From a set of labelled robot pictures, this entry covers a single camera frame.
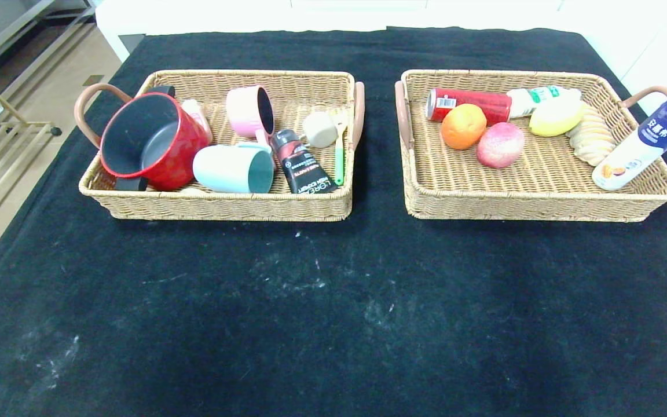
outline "plastic bottle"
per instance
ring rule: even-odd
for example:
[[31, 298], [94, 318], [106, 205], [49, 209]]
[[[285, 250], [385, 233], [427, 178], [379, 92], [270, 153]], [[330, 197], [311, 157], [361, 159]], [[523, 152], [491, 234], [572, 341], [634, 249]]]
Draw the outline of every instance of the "plastic bottle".
[[197, 100], [194, 98], [189, 98], [182, 102], [182, 110], [186, 111], [196, 122], [198, 122], [204, 132], [207, 134], [207, 144], [212, 143], [212, 130], [210, 130], [210, 125], [207, 123], [207, 119], [204, 118], [202, 113], [202, 107]]
[[556, 85], [547, 85], [545, 87], [537, 88], [516, 88], [509, 90], [506, 95], [511, 97], [511, 110], [508, 118], [516, 119], [516, 117], [529, 116], [534, 112], [539, 103], [548, 98], [569, 96], [580, 100], [580, 90], [575, 88], [564, 88]]
[[604, 190], [619, 190], [667, 151], [667, 101], [593, 170]]

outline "pink cup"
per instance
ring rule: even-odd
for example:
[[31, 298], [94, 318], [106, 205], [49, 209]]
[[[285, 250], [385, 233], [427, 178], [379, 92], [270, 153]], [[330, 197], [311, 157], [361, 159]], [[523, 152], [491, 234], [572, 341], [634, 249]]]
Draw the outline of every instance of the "pink cup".
[[256, 137], [269, 145], [274, 131], [274, 113], [266, 90], [261, 85], [234, 88], [225, 97], [225, 111], [233, 130], [241, 137]]

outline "mug handle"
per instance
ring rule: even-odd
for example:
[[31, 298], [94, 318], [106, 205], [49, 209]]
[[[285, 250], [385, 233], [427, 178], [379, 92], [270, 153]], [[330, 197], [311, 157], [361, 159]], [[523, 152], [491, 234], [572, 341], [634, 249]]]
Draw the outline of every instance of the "mug handle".
[[177, 90], [174, 85], [156, 85], [146, 90], [145, 93], [164, 93], [171, 98], [177, 98]]
[[632, 97], [627, 98], [627, 100], [624, 100], [621, 103], [621, 105], [623, 108], [630, 108], [633, 105], [635, 105], [638, 101], [640, 101], [641, 98], [645, 97], [649, 93], [656, 93], [656, 92], [663, 93], [665, 94], [665, 97], [667, 97], [667, 87], [662, 85], [653, 85], [652, 87], [647, 87], [645, 90], [642, 90], [641, 92], [638, 92]]
[[398, 130], [400, 131], [401, 142], [410, 151], [413, 148], [413, 130], [411, 130], [411, 119], [405, 106], [405, 87], [403, 81], [398, 81], [395, 83], [395, 110], [398, 114]]
[[87, 137], [87, 139], [90, 142], [92, 142], [92, 144], [96, 146], [97, 149], [100, 148], [101, 137], [100, 135], [96, 134], [94, 130], [92, 130], [91, 127], [89, 127], [87, 121], [85, 121], [84, 110], [89, 100], [97, 92], [100, 92], [101, 90], [107, 90], [108, 92], [113, 93], [118, 98], [120, 98], [120, 100], [122, 100], [123, 103], [127, 103], [133, 99], [126, 93], [123, 93], [122, 90], [120, 90], [118, 87], [115, 87], [114, 85], [111, 84], [106, 84], [104, 82], [100, 82], [98, 84], [86, 87], [84, 91], [79, 95], [79, 98], [76, 99], [76, 104], [74, 105], [74, 119], [76, 119], [76, 126], [79, 127], [79, 130], [82, 131], [84, 136]]
[[272, 155], [272, 148], [270, 145], [261, 142], [238, 142], [236, 146], [239, 148], [252, 148], [252, 149], [261, 149], [266, 153], [269, 153], [269, 156]]
[[354, 84], [354, 132], [352, 132], [352, 143], [354, 150], [362, 139], [362, 130], [365, 124], [365, 83], [357, 81]]
[[146, 188], [148, 188], [148, 180], [146, 180], [144, 177], [117, 177], [115, 179], [116, 192], [145, 192]]
[[256, 135], [256, 141], [263, 143], [264, 145], [269, 145], [269, 134], [264, 129], [257, 129], [254, 134]]

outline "red pot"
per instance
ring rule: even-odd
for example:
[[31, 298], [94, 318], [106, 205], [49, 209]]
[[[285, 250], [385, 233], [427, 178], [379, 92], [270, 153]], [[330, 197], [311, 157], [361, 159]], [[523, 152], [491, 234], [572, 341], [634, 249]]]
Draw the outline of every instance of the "red pot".
[[[84, 120], [85, 104], [100, 90], [125, 103], [109, 120], [102, 136]], [[162, 191], [193, 180], [195, 154], [208, 145], [207, 135], [174, 97], [149, 92], [136, 98], [109, 84], [91, 85], [74, 106], [76, 125], [101, 150], [104, 169], [117, 178], [115, 190], [145, 189], [148, 182]]]

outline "table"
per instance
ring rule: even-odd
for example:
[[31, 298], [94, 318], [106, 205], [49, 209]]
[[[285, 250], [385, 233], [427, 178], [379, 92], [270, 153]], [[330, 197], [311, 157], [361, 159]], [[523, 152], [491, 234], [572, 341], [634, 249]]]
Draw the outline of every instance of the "table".
[[[581, 36], [149, 36], [112, 83], [169, 68], [365, 82], [354, 211], [117, 221], [77, 191], [94, 149], [72, 132], [0, 240], [0, 415], [667, 415], [667, 204], [641, 224], [418, 221], [403, 204], [402, 71], [588, 72], [626, 97]], [[87, 120], [118, 106], [102, 95]]]

